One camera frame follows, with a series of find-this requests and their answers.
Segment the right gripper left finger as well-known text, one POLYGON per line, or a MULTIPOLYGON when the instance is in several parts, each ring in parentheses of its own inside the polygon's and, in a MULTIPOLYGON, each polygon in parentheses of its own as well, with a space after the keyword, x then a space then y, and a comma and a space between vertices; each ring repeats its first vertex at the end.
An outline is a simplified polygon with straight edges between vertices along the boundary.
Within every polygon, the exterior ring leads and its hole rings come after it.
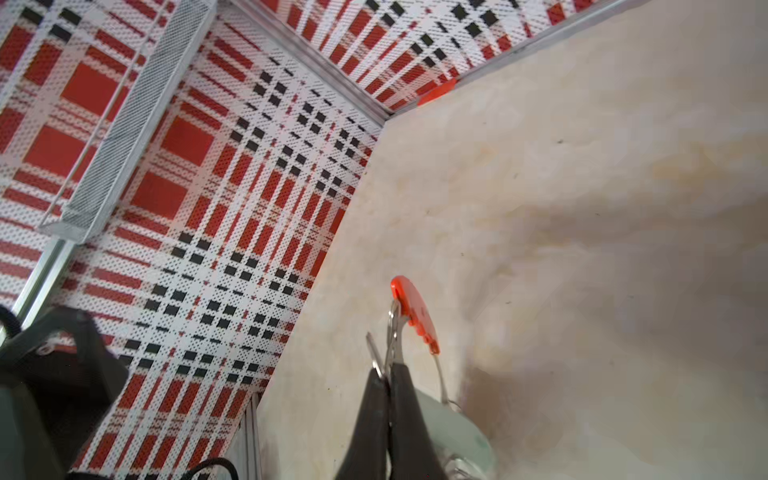
POLYGON ((389 446, 389 391, 372 368, 358 410, 351 441, 335 478, 339 480, 387 478, 389 446))

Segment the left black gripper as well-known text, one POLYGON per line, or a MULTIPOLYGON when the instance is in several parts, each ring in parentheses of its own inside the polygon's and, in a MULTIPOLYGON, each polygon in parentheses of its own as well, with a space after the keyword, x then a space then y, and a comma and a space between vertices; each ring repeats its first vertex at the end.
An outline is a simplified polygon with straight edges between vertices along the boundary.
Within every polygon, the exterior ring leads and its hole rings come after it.
POLYGON ((23 329, 7 308, 1 325, 1 476, 77 479, 83 447, 125 388, 129 371, 93 318, 50 309, 23 329))

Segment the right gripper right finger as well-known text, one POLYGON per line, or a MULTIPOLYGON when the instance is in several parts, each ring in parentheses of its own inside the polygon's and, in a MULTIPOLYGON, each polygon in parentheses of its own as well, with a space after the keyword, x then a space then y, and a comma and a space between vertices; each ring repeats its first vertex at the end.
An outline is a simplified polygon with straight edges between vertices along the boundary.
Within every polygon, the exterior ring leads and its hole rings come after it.
POLYGON ((387 364, 390 479, 446 479, 404 363, 387 364))

